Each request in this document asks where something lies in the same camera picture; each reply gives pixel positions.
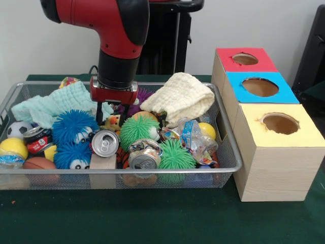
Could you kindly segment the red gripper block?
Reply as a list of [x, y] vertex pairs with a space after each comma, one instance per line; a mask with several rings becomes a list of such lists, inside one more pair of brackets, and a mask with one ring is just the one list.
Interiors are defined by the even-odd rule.
[[111, 89], [99, 83], [97, 77], [90, 79], [90, 97], [97, 102], [96, 122], [101, 125], [103, 122], [102, 103], [120, 103], [124, 110], [120, 113], [119, 126], [122, 126], [127, 119], [127, 105], [132, 105], [138, 96], [139, 86], [136, 81], [132, 82], [131, 87], [124, 89]]

